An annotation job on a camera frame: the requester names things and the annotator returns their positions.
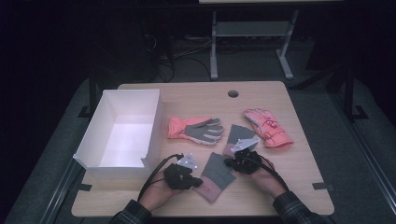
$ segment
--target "black tape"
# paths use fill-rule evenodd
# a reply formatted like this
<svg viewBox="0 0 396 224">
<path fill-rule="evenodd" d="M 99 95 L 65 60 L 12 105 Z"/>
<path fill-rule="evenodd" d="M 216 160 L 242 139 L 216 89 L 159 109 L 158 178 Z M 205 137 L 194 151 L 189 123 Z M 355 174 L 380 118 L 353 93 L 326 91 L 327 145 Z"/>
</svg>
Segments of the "black tape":
<svg viewBox="0 0 396 224">
<path fill-rule="evenodd" d="M 92 188 L 92 185 L 80 184 L 78 189 L 84 190 L 84 191 L 90 191 L 91 188 Z"/>
<path fill-rule="evenodd" d="M 312 186 L 314 187 L 314 190 L 327 189 L 328 191 L 334 191 L 334 187 L 332 185 L 327 185 L 324 182 L 313 183 Z"/>
</svg>

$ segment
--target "hole in table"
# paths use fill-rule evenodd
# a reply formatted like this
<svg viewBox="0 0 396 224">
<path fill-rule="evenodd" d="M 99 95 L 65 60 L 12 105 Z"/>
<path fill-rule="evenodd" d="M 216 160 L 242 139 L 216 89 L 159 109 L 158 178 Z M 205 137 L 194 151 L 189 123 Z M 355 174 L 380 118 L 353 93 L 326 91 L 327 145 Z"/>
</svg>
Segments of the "hole in table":
<svg viewBox="0 0 396 224">
<path fill-rule="evenodd" d="M 238 97 L 239 92 L 238 91 L 228 91 L 228 96 L 230 96 L 231 98 L 236 98 Z"/>
</svg>

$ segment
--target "gray carpet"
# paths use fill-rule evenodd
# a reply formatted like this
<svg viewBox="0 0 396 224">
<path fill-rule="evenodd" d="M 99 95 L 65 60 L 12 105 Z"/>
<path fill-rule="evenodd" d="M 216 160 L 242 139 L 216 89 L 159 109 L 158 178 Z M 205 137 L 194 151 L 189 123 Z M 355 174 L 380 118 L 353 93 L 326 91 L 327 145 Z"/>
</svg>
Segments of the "gray carpet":
<svg viewBox="0 0 396 224">
<path fill-rule="evenodd" d="M 286 80 L 276 60 L 275 48 L 278 44 L 277 41 L 261 43 L 257 48 L 250 47 L 235 53 L 221 53 L 218 58 L 218 81 L 280 80 L 287 86 L 293 86 L 316 73 L 305 70 L 313 41 L 293 41 L 287 58 L 295 78 Z M 210 81 L 206 70 L 209 62 L 208 52 L 194 53 L 188 58 L 194 60 L 176 60 L 177 70 L 172 82 Z M 166 76 L 171 76 L 168 67 L 161 66 L 161 69 Z M 350 129 L 350 123 L 336 103 L 337 99 L 341 99 L 342 92 L 335 95 L 327 93 L 325 91 L 327 80 L 326 77 L 304 90 L 290 91 L 290 98 L 324 181 L 333 186 L 330 194 L 335 212 L 330 216 L 330 221 L 340 224 L 396 223 L 396 216 L 373 178 L 360 144 Z M 154 81 L 163 82 L 160 77 Z M 355 102 L 361 105 L 369 116 L 369 119 L 356 121 L 355 125 L 359 127 L 389 180 L 396 184 L 395 128 L 375 105 L 370 92 L 359 81 L 356 81 Z M 71 215 L 70 210 L 76 197 L 77 187 L 84 174 L 84 171 L 78 167 L 72 169 L 73 174 L 69 176 L 71 185 L 65 192 L 64 200 L 59 203 L 61 205 L 59 210 L 47 211 L 52 194 L 59 187 L 58 183 L 64 175 L 64 170 L 70 164 L 72 154 L 76 151 L 88 125 L 88 119 L 78 117 L 81 108 L 86 105 L 89 105 L 88 81 L 81 83 L 70 102 L 43 156 L 9 214 L 7 223 L 43 221 L 43 223 L 86 224 L 109 221 L 108 217 L 79 218 Z M 262 223 L 260 219 L 251 222 L 259 223 L 259 221 Z"/>
</svg>

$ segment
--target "plaid sleeve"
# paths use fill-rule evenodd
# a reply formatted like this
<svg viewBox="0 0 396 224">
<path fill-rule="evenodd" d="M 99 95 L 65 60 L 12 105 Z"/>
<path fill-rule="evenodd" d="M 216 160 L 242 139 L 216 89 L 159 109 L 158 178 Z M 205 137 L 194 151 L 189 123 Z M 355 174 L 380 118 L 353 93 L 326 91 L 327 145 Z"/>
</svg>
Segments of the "plaid sleeve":
<svg viewBox="0 0 396 224">
<path fill-rule="evenodd" d="M 110 224 L 144 224 L 151 217 L 151 213 L 145 207 L 134 200 L 131 200 L 124 210 L 118 212 L 111 220 Z"/>
<path fill-rule="evenodd" d="M 318 214 L 311 212 L 297 196 L 289 191 L 275 198 L 273 207 L 284 223 L 319 224 L 326 223 Z"/>
</svg>

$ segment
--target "gray glove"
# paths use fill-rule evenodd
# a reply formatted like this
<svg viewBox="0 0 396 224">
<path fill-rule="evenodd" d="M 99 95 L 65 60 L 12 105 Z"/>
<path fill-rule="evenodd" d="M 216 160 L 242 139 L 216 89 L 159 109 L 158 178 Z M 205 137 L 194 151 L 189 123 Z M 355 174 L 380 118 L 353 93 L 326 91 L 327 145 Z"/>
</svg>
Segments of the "gray glove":
<svg viewBox="0 0 396 224">
<path fill-rule="evenodd" d="M 228 136 L 227 145 L 223 149 L 223 155 L 227 157 L 233 157 L 231 148 L 235 146 L 235 144 L 238 142 L 238 139 L 252 138 L 254 135 L 256 135 L 256 133 L 249 128 L 233 124 L 231 126 L 230 135 Z"/>
<path fill-rule="evenodd" d="M 201 175 L 203 184 L 199 188 L 193 188 L 210 203 L 235 180 L 235 176 L 231 174 L 233 168 L 226 166 L 224 160 L 224 157 L 212 152 Z"/>
<path fill-rule="evenodd" d="M 172 117 L 169 120 L 168 138 L 184 138 L 198 144 L 215 145 L 221 138 L 224 130 L 219 126 L 219 119 L 198 117 L 179 119 Z"/>
</svg>

